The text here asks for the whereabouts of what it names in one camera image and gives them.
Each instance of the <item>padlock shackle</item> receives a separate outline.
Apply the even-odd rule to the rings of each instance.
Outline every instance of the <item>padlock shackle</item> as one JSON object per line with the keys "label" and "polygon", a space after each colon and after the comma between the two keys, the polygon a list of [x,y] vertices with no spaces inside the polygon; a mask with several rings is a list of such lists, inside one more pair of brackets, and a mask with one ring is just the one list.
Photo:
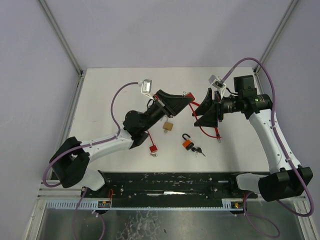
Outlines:
{"label": "padlock shackle", "polygon": [[184,140],[186,140],[186,141],[187,141],[187,139],[186,139],[185,135],[186,135],[188,138],[191,138],[188,134],[184,133],[184,134],[182,134],[182,138],[183,138]]}

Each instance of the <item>white table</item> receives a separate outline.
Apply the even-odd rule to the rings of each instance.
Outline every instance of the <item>white table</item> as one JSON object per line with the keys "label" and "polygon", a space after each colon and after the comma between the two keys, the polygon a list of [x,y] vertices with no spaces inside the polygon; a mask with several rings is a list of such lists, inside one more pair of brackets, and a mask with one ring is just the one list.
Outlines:
{"label": "white table", "polygon": [[[111,100],[115,92],[128,82],[152,80],[152,92],[162,89],[169,94],[192,92],[195,101],[201,103],[211,85],[209,77],[223,77],[229,67],[166,67],[166,68],[91,68],[85,75],[79,102],[72,123],[70,136],[78,140],[90,140],[113,134],[117,127],[110,115]],[[226,81],[233,91],[233,77],[253,75],[250,67],[238,67]],[[126,87],[114,104],[114,115],[121,126],[130,110],[144,112],[148,98],[140,93],[138,85]],[[195,118],[187,106],[176,117],[171,132],[164,134],[164,121],[156,123],[149,131],[158,148],[157,157],[149,155],[152,145],[149,138],[134,149],[115,152],[89,165],[104,172],[237,172],[269,171],[260,140],[239,112],[224,115],[218,129],[221,143],[204,135],[194,127]],[[204,128],[215,136],[213,128]],[[202,155],[186,151],[182,146],[182,134],[189,134]]]}

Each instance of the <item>orange padlock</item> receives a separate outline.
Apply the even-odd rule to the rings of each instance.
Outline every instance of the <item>orange padlock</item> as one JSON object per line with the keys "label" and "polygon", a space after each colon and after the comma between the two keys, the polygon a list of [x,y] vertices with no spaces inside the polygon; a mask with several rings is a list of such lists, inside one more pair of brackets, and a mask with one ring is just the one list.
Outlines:
{"label": "orange padlock", "polygon": [[190,138],[190,136],[189,136],[188,134],[184,133],[184,134],[182,135],[182,138],[185,140],[185,142],[182,143],[182,146],[184,146],[184,148],[185,148],[186,150],[190,150],[195,144],[194,144],[192,141],[190,141],[189,139],[187,139],[187,138],[185,137],[185,135],[186,135],[188,138]]}

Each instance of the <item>white wall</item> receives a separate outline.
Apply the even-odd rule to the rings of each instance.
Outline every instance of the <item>white wall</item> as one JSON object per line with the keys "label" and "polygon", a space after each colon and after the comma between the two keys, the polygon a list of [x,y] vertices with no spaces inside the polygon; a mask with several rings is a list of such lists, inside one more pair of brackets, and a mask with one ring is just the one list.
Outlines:
{"label": "white wall", "polygon": [[77,81],[36,0],[0,1],[0,232],[23,235]]}
{"label": "white wall", "polygon": [[[320,230],[320,1],[301,1],[266,67],[273,78],[279,124],[294,154],[311,167],[313,218]],[[271,93],[265,75],[263,88]]]}
{"label": "white wall", "polygon": [[47,0],[84,69],[226,67],[260,58],[290,1]]}

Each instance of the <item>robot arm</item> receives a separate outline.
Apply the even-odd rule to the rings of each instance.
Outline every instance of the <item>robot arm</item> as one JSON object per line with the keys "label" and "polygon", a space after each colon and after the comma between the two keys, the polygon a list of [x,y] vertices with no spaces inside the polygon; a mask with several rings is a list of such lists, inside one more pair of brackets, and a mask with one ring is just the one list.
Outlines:
{"label": "robot arm", "polygon": [[75,137],[70,137],[61,145],[50,163],[60,154],[77,148],[65,154],[52,166],[64,188],[78,184],[93,191],[100,189],[105,180],[98,171],[87,168],[88,164],[102,156],[140,146],[148,137],[146,131],[164,115],[173,118],[194,100],[190,96],[171,95],[162,90],[150,97],[153,99],[153,104],[145,112],[131,110],[125,115],[124,128],[119,134],[88,141],[78,141]]}
{"label": "robot arm", "polygon": [[[216,91],[212,100],[212,90],[209,88],[206,98],[195,111],[197,116],[202,117],[194,126],[218,127],[218,122],[223,120],[225,113],[242,112],[257,132],[268,160],[270,175],[238,174],[235,181],[237,188],[260,193],[267,202],[300,196],[304,188],[289,165],[273,131],[272,101],[269,96],[257,94],[252,75],[234,78],[234,89],[237,96],[221,98],[220,92]],[[307,185],[313,177],[310,167],[301,166],[276,118],[275,127],[292,163]]]}

